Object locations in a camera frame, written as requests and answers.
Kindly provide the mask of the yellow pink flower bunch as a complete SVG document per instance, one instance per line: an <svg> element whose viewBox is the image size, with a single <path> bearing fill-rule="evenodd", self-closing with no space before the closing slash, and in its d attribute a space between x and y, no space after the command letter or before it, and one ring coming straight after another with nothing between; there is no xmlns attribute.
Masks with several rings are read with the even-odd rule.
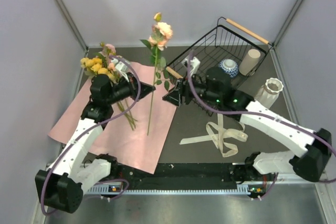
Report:
<svg viewBox="0 0 336 224"><path fill-rule="evenodd" d="M98 74L106 74L112 83L118 83L122 77L128 80L127 73L119 73L111 69L110 62L112 59L120 60L122 57L117 55L116 49L112 44L101 44L102 49L95 54L94 57L83 57L80 60L81 68L84 70L85 74L91 80ZM119 111L125 116L131 125L131 129L135 129L135 119L132 114L128 112L129 105L123 105L122 101L114 103L119 108ZM107 126L107 120L112 118L114 110L109 104L97 104L90 99L90 87L89 87L89 102L85 106L81 118L91 119L95 123L100 123L102 128Z"/></svg>

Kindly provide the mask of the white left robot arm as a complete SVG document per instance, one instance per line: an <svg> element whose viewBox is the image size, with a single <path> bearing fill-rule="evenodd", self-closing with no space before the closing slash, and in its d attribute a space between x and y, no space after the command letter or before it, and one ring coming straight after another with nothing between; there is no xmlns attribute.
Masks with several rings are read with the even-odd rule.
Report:
<svg viewBox="0 0 336 224"><path fill-rule="evenodd" d="M46 207L67 213L75 212L91 187L103 178L117 178L119 168L114 157L102 154L86 168L82 167L82 161L106 125L124 115L113 115L113 104L127 98L138 102L153 91L153 85L141 82L137 75L129 72L117 84L113 84L105 74L93 77L89 102L82 111L72 137L56 160L46 170L39 170L35 176L44 215L49 215Z"/></svg>

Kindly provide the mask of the single pink rose stem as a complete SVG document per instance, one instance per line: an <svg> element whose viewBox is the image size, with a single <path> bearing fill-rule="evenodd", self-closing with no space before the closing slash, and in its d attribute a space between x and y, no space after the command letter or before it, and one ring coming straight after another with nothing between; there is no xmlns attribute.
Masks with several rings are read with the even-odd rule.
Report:
<svg viewBox="0 0 336 224"><path fill-rule="evenodd" d="M173 37L172 26L164 22L162 13L154 14L153 19L155 23L152 25L152 31L148 39L141 39L147 49L150 51L150 62L154 67L153 86L164 85L166 91L169 90L171 82L169 81L169 74L166 70L166 59L161 55L162 51L167 48L167 43Z"/></svg>

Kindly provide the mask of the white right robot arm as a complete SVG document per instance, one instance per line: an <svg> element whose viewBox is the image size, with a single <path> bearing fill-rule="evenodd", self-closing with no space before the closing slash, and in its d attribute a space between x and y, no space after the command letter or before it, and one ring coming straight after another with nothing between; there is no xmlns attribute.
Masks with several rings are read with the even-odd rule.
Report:
<svg viewBox="0 0 336 224"><path fill-rule="evenodd" d="M295 173L309 182L320 182L332 154L331 133L300 127L282 119L247 93L232 87L230 75L219 67L207 70L205 81L188 75L179 78L163 98L175 106L196 99L202 107L249 125L284 145L277 153L253 153L246 158L245 174L252 180L269 173Z"/></svg>

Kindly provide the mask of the cream ribbon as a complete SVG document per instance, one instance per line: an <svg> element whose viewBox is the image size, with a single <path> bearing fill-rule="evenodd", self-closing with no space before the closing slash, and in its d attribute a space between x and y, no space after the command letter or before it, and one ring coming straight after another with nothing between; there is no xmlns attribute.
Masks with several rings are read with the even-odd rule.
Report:
<svg viewBox="0 0 336 224"><path fill-rule="evenodd" d="M226 129L224 128L224 116L222 114L217 115L217 123L207 122L206 131L207 135L183 138L180 141L180 145L194 144L201 142L211 141L215 147L220 151L223 158L236 155L239 150L236 144L228 143L225 140L227 138L233 138L240 142L247 142L248 134L245 133L245 124L238 122L240 129Z"/></svg>

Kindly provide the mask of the purple pink wrapping paper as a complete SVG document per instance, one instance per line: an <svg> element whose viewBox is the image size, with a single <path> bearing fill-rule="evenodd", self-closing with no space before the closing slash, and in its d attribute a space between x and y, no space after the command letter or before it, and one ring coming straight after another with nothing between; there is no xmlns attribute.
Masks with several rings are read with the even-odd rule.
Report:
<svg viewBox="0 0 336 224"><path fill-rule="evenodd" d="M82 111L89 101L91 81L84 82L70 106L49 132L53 140L66 144L73 135ZM167 91L163 85L141 99L131 109L136 128L131 130L125 116L109 122L95 140L90 152L109 154L119 163L154 173L169 132L176 106L162 100Z"/></svg>

